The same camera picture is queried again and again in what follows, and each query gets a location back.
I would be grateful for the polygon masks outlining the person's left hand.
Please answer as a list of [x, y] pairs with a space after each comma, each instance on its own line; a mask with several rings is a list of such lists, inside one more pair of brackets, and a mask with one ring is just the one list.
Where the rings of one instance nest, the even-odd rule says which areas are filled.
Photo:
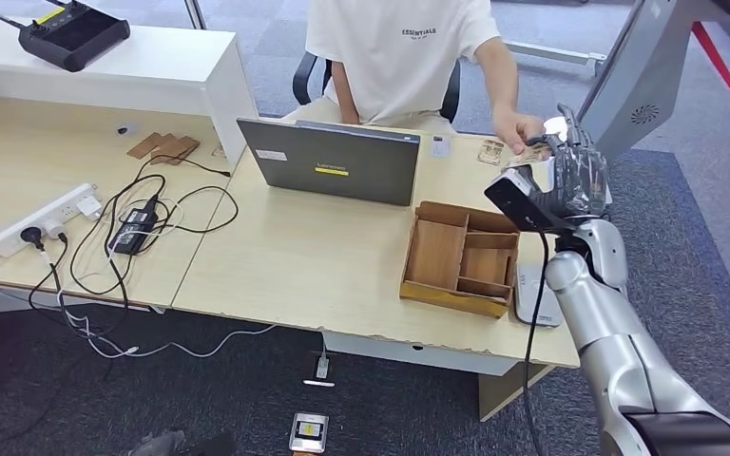
[[512, 109], [497, 108], [492, 113], [495, 134], [515, 155], [522, 154], [526, 141], [545, 133], [544, 122]]

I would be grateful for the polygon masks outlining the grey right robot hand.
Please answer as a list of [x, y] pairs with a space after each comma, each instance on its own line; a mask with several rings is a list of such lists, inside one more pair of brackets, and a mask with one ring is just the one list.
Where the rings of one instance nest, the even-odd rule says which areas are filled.
[[535, 188], [531, 199], [559, 219], [600, 218], [606, 213], [606, 161], [603, 153], [566, 104], [557, 104], [566, 128], [526, 140], [550, 152], [553, 184], [549, 191]]

